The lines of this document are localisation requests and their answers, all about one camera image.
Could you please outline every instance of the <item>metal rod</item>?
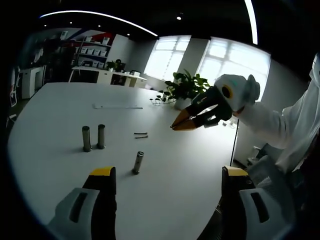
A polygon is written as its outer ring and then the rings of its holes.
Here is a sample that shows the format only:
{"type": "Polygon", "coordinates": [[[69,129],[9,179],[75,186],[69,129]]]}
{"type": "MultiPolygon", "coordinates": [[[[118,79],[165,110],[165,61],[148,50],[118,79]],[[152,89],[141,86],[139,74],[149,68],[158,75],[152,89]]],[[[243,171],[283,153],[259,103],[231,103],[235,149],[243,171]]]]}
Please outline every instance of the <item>metal rod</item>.
{"type": "Polygon", "coordinates": [[[139,170],[140,170],[140,166],[141,166],[141,162],[142,162],[142,158],[144,157],[144,152],[143,151],[138,151],[138,153],[136,154],[136,159],[134,162],[134,167],[131,170],[133,174],[137,175],[139,174],[139,170]]]}
{"type": "Polygon", "coordinates": [[[148,136],[136,136],[135,139],[145,139],[147,138],[148,136]]]}
{"type": "Polygon", "coordinates": [[[82,137],[83,137],[83,150],[85,152],[91,151],[91,142],[90,142],[90,127],[83,126],[82,127],[82,137]]]}
{"type": "Polygon", "coordinates": [[[97,147],[98,149],[104,149],[106,147],[105,145],[105,125],[99,124],[98,125],[98,143],[97,147]]]}

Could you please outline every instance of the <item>black cable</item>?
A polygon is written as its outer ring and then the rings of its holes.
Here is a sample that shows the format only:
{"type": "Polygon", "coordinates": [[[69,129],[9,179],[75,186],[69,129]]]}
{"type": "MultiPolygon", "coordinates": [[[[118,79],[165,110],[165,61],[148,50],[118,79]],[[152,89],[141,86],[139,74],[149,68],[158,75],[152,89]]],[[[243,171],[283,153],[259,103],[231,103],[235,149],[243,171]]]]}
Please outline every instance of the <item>black cable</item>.
{"type": "Polygon", "coordinates": [[[238,122],[236,123],[236,131],[235,131],[235,136],[234,136],[234,142],[233,142],[233,149],[232,149],[232,154],[231,154],[230,166],[232,165],[232,159],[233,159],[234,151],[235,151],[235,147],[236,147],[238,128],[239,128],[239,119],[238,119],[238,122]]]}

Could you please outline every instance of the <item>white table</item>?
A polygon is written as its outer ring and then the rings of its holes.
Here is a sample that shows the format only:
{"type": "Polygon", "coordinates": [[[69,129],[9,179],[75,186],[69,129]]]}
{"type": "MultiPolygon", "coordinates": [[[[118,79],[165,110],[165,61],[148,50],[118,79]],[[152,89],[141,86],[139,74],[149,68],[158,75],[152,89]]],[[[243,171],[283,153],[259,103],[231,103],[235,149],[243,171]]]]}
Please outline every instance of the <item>white table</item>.
{"type": "Polygon", "coordinates": [[[90,172],[116,167],[119,240],[196,240],[221,197],[222,166],[230,162],[235,129],[222,124],[173,131],[179,114],[153,105],[156,91],[93,83],[47,83],[23,109],[8,141],[16,181],[43,224],[56,205],[90,172]],[[92,104],[143,109],[94,109],[92,104]],[[91,144],[104,124],[106,148],[83,152],[82,126],[91,144]],[[134,139],[134,132],[149,137],[134,139]],[[138,151],[140,174],[131,175],[138,151]]]}
{"type": "Polygon", "coordinates": [[[104,69],[90,67],[90,66],[74,66],[72,68],[72,72],[70,74],[69,83],[72,80],[72,77],[73,77],[75,70],[98,72],[98,77],[97,77],[97,81],[96,81],[97,84],[108,84],[108,85],[111,84],[111,80],[112,80],[113,75],[119,75],[119,76],[126,77],[125,83],[124,83],[125,87],[144,89],[147,84],[147,79],[145,79],[141,76],[135,76],[135,75],[126,74],[126,73],[122,73],[122,72],[107,71],[104,69]]]}

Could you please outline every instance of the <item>wall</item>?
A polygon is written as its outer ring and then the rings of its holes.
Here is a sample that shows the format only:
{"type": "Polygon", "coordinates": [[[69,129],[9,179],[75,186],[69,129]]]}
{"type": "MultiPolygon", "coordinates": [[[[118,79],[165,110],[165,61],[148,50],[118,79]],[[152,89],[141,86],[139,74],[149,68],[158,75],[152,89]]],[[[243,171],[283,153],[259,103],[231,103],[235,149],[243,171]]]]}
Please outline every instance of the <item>wall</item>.
{"type": "Polygon", "coordinates": [[[129,62],[130,56],[132,55],[134,46],[134,41],[131,41],[125,36],[117,34],[113,40],[112,47],[107,57],[107,61],[111,62],[116,61],[117,59],[121,59],[123,63],[127,64],[129,62]]]}
{"type": "Polygon", "coordinates": [[[196,75],[208,42],[208,39],[191,38],[177,72],[184,73],[184,69],[186,69],[191,76],[196,75]]]}
{"type": "MultiPolygon", "coordinates": [[[[292,106],[305,92],[307,84],[302,82],[288,68],[271,60],[269,74],[261,102],[270,110],[281,112],[292,106]]],[[[240,122],[234,158],[247,165],[247,158],[253,157],[253,146],[263,147],[266,144],[240,122]]]]}
{"type": "MultiPolygon", "coordinates": [[[[208,42],[207,39],[191,38],[177,71],[183,73],[186,69],[191,75],[195,75],[208,42]]],[[[147,79],[147,84],[159,91],[166,88],[164,81],[143,73],[155,43],[155,40],[136,43],[127,67],[141,72],[141,76],[147,79]]]]}
{"type": "Polygon", "coordinates": [[[155,43],[156,40],[136,42],[126,66],[143,74],[155,43]]]}

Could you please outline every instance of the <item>white lab coat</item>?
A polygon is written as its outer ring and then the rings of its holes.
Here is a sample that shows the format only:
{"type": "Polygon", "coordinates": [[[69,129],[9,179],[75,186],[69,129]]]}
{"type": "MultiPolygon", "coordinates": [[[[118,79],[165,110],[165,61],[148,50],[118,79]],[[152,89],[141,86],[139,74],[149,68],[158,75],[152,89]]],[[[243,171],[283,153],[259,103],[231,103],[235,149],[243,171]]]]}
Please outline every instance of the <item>white lab coat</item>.
{"type": "Polygon", "coordinates": [[[320,127],[320,80],[310,73],[307,91],[282,114],[261,102],[246,105],[237,117],[269,145],[283,149],[276,165],[284,173],[301,166],[320,127]]]}

